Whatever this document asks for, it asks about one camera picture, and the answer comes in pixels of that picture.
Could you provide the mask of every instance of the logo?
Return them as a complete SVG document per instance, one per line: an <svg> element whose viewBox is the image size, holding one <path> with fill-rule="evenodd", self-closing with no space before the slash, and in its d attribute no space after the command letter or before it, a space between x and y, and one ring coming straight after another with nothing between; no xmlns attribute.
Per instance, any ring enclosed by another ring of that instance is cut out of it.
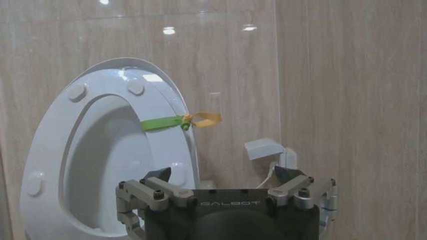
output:
<svg viewBox="0 0 427 240"><path fill-rule="evenodd" d="M261 202L260 201L202 201L200 202L201 207L208 208L236 208L236 207L256 207Z"/></svg>

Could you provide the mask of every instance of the white toilet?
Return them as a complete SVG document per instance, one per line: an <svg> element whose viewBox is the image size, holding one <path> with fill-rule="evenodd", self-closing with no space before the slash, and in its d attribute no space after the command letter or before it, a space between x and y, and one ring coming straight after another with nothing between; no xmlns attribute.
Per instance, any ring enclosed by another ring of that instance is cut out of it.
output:
<svg viewBox="0 0 427 240"><path fill-rule="evenodd" d="M28 153L20 211L32 240L128 239L114 187L148 171L170 167L169 183L198 186L192 130L140 127L186 112L176 85L144 60L108 60L76 78L46 110Z"/></svg>

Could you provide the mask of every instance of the wall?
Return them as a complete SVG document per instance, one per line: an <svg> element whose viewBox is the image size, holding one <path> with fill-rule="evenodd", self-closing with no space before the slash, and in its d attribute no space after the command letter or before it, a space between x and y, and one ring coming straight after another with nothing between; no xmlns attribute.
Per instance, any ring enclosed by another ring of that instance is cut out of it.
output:
<svg viewBox="0 0 427 240"><path fill-rule="evenodd" d="M424 2L276 1L281 141L337 179L339 240L427 236Z"/></svg>
<svg viewBox="0 0 427 240"><path fill-rule="evenodd" d="M331 239L423 240L425 7L421 0L0 0L0 239L25 238L22 170L50 102L86 67L129 56L164 69L190 112L222 113L214 129L196 131L202 179L253 186L268 159L246 164L242 143L281 139L303 171L337 179ZM246 24L256 30L241 31ZM166 26L174 35L162 34Z"/></svg>
<svg viewBox="0 0 427 240"><path fill-rule="evenodd" d="M0 145L14 240L25 238L18 199L36 127L64 86L97 62L152 61L190 112L221 111L222 123L196 130L201 178L218 187L256 186L268 159L248 164L242 144L280 140L275 1L102 2L0 0ZM242 31L249 24L256 30ZM176 34L164 35L168 26Z"/></svg>

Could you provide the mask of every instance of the metal bracket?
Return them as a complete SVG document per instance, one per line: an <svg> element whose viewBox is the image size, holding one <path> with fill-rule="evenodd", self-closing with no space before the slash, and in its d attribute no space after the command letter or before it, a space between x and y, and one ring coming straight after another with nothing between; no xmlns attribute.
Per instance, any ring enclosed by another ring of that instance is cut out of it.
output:
<svg viewBox="0 0 427 240"><path fill-rule="evenodd" d="M120 182L114 188L117 220L125 225L126 235L132 240L146 240L145 231L140 226L144 210L148 207L161 212L169 207L169 199L178 207L194 204L194 193L166 183L156 177L137 182Z"/></svg>
<svg viewBox="0 0 427 240"><path fill-rule="evenodd" d="M315 204L320 207L319 233L328 230L336 219L339 210L339 189L333 179L321 179L307 188L301 188L293 196L293 203L299 209L311 209Z"/></svg>
<svg viewBox="0 0 427 240"><path fill-rule="evenodd" d="M281 186L268 189L268 197L275 200L277 207L285 206L289 197L293 196L300 188L307 187L309 183L309 177L299 175Z"/></svg>
<svg viewBox="0 0 427 240"><path fill-rule="evenodd" d="M181 189L156 177L146 178L144 184L152 189L164 191L177 207L185 208L194 204L194 192L192 190Z"/></svg>

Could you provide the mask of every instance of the white cable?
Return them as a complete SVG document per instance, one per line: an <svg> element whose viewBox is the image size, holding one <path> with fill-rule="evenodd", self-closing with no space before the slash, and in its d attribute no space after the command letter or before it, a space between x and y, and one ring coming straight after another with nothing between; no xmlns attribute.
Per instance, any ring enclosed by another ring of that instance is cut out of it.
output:
<svg viewBox="0 0 427 240"><path fill-rule="evenodd" d="M261 181L260 185L257 185L257 189L267 183L268 179L272 178L273 176L273 170L275 170L275 166L277 165L277 162L276 161L272 161L269 163L269 170L268 170L268 174L267 174L267 178L264 179L264 181Z"/></svg>

